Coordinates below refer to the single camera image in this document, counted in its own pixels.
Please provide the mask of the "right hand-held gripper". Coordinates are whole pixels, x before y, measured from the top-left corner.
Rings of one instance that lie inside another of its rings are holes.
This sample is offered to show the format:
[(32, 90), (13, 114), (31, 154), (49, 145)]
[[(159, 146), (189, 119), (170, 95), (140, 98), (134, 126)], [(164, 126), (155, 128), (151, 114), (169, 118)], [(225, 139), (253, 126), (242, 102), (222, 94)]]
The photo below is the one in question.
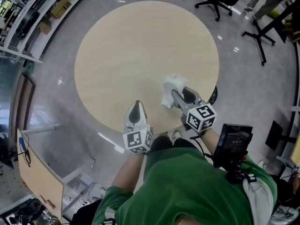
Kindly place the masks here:
[(186, 130), (193, 129), (201, 133), (213, 126), (217, 113), (210, 103), (197, 105), (202, 98), (195, 90), (185, 87), (181, 95), (176, 90), (172, 90), (171, 95), (174, 106), (183, 112), (181, 121)]

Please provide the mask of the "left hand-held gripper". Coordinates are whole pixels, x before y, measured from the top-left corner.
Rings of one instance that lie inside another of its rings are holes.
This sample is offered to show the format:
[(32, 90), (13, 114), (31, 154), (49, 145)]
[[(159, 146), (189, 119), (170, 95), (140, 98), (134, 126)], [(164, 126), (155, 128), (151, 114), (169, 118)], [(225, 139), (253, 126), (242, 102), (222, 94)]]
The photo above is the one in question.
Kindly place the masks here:
[(124, 125), (127, 127), (123, 134), (125, 148), (133, 154), (148, 153), (153, 133), (150, 125), (147, 124), (147, 114), (140, 100), (135, 101), (126, 111)]

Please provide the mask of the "person's right forearm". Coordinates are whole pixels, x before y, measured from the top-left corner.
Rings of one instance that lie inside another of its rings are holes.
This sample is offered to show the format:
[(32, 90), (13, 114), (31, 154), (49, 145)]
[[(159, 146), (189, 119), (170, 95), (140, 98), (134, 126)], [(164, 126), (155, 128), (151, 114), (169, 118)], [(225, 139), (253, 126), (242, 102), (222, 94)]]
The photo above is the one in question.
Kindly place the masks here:
[(201, 135), (201, 140), (211, 155), (214, 155), (215, 150), (218, 146), (219, 139), (220, 134), (218, 134), (211, 128), (205, 130), (205, 132)]

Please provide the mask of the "person's left forearm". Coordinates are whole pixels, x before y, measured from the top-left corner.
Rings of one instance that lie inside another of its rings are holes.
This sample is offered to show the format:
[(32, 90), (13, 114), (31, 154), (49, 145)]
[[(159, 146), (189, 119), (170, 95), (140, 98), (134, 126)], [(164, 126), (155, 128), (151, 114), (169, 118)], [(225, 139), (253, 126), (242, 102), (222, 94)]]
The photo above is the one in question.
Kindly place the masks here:
[(128, 192), (134, 192), (140, 176), (143, 160), (143, 154), (130, 154), (116, 174), (112, 186)]

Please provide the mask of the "black round stool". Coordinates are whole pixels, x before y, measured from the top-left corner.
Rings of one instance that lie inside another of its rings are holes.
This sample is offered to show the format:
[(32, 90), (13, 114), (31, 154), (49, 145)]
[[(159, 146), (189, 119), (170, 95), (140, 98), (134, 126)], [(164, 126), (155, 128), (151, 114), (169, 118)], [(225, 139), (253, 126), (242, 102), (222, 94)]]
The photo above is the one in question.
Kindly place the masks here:
[(214, 91), (207, 103), (210, 103), (211, 105), (213, 105), (216, 102), (217, 97), (218, 97), (218, 88), (217, 88), (217, 86), (215, 86)]

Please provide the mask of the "person's white shoe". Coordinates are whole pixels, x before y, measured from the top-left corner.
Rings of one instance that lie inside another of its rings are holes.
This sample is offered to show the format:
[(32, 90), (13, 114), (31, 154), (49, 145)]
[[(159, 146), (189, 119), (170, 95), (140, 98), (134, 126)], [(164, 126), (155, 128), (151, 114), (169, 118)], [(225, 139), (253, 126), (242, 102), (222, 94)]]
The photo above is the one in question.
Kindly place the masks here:
[(172, 143), (173, 145), (175, 144), (176, 140), (181, 139), (182, 138), (182, 134), (179, 130), (174, 130), (173, 134), (172, 134)]

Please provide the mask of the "black chest-mounted screen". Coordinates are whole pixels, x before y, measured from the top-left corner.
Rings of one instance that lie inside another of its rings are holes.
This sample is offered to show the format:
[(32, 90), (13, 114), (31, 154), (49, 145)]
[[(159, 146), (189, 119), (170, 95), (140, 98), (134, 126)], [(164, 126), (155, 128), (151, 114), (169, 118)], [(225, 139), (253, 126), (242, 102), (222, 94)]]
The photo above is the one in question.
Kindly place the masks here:
[(214, 167), (234, 171), (245, 161), (248, 145), (252, 140), (252, 126), (223, 124), (222, 131), (213, 154)]

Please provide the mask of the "round wooden table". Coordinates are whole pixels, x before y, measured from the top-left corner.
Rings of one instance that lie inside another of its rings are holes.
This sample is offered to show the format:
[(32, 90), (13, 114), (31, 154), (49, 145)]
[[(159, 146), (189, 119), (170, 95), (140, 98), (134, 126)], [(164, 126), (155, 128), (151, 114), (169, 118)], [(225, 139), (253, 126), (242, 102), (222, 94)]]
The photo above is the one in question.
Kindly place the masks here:
[(218, 50), (207, 27), (187, 10), (160, 1), (126, 4), (103, 16), (85, 35), (75, 59), (83, 105), (118, 132), (137, 100), (155, 133), (179, 127), (180, 110), (161, 105), (166, 76), (185, 77), (208, 100), (218, 73)]

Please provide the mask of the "black flat stand base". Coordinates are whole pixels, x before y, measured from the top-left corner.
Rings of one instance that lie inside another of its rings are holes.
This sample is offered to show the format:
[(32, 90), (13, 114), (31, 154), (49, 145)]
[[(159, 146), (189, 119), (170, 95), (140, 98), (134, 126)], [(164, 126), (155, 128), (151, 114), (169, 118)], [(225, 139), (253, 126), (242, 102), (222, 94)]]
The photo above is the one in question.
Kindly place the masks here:
[(265, 144), (272, 150), (276, 150), (280, 141), (295, 144), (297, 138), (283, 135), (282, 127), (273, 121)]

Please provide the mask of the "black rolling stand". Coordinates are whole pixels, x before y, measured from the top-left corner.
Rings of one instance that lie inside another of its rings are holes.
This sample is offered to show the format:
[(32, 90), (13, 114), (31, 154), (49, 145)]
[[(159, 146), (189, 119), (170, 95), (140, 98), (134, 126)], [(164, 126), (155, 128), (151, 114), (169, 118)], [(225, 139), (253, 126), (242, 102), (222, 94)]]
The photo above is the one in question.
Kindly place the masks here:
[(280, 36), (280, 38), (282, 39), (283, 42), (286, 41), (287, 36), (288, 36), (288, 31), (286, 29), (286, 27), (284, 26), (284, 24), (282, 23), (282, 20), (285, 19), (288, 15), (290, 15), (292, 12), (296, 11), (297, 9), (300, 8), (300, 5), (298, 4), (296, 7), (293, 6), (293, 4), (291, 6), (289, 6), (288, 8), (286, 8), (278, 17), (276, 17), (272, 22), (270, 22), (266, 27), (264, 27), (263, 29), (261, 29), (257, 23), (256, 20), (253, 21), (253, 25), (256, 27), (257, 29), (257, 34), (255, 33), (250, 33), (250, 32), (243, 32), (242, 36), (249, 36), (254, 38), (257, 43), (258, 43), (258, 47), (261, 53), (261, 57), (262, 57), (262, 62), (261, 65), (264, 67), (266, 61), (266, 57), (265, 57), (265, 53), (262, 47), (262, 38), (267, 39), (268, 41), (271, 42), (271, 45), (274, 46), (275, 45), (275, 40), (273, 40), (272, 38), (270, 38), (269, 36), (267, 36), (267, 32), (269, 32), (271, 29), (275, 29), (276, 32), (278, 33), (278, 35)]

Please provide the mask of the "rectangular wooden desk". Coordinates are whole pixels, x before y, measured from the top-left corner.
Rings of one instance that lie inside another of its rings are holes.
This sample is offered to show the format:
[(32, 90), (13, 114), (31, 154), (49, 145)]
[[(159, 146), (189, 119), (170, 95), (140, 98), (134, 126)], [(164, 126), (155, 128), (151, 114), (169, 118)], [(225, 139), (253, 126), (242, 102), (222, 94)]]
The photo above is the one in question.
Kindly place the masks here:
[[(39, 128), (31, 130), (17, 130), (17, 156), (20, 176), (33, 193), (44, 205), (51, 215), (57, 217), (62, 223), (67, 220), (67, 211), (82, 202), (82, 197), (88, 193), (94, 180), (86, 173), (93, 168), (95, 159), (88, 158), (84, 163), (60, 176), (44, 159), (34, 150), (30, 143), (30, 135), (52, 132), (56, 128)], [(25, 142), (26, 151), (19, 145), (19, 137)]]

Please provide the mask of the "brown wooden panel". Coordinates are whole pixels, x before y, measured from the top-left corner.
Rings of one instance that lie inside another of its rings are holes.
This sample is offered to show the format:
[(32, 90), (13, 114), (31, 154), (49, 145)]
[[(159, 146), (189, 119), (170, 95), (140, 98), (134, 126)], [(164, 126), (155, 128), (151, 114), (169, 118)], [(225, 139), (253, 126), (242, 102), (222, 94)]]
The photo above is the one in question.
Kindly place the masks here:
[(31, 78), (22, 73), (19, 77), (15, 97), (12, 102), (12, 115), (9, 122), (9, 135), (16, 140), (17, 130), (25, 130), (28, 125), (29, 112), (35, 84)]

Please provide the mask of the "green plastic container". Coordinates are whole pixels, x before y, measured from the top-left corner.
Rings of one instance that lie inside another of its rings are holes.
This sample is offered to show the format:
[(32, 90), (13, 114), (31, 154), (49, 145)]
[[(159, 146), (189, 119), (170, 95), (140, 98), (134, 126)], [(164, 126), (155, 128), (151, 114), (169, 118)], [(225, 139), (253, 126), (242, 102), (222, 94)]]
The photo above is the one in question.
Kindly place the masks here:
[(27, 76), (32, 75), (32, 73), (33, 73), (33, 71), (34, 71), (34, 66), (35, 66), (34, 62), (28, 62), (28, 63), (26, 64), (26, 66), (25, 66), (25, 68), (26, 68), (25, 74), (26, 74)]

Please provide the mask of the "small cardboard box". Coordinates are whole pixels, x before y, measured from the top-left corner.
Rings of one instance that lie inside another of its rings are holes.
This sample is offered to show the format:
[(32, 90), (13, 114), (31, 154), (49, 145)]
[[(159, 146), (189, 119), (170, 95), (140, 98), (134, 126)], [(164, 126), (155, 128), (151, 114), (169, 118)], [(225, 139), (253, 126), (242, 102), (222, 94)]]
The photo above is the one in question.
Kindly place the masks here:
[(38, 24), (38, 30), (44, 34), (48, 34), (51, 31), (51, 22), (50, 21), (41, 21)]

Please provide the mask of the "black screen mount clamp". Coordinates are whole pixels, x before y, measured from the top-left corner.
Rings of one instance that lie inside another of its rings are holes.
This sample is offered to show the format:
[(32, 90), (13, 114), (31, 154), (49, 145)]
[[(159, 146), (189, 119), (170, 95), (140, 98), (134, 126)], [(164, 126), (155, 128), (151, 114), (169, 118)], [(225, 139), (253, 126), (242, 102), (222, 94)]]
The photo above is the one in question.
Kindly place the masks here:
[(256, 182), (256, 176), (250, 173), (248, 170), (242, 170), (242, 163), (246, 162), (246, 157), (238, 158), (231, 161), (227, 167), (226, 179), (232, 184), (242, 183), (244, 179), (248, 183)]

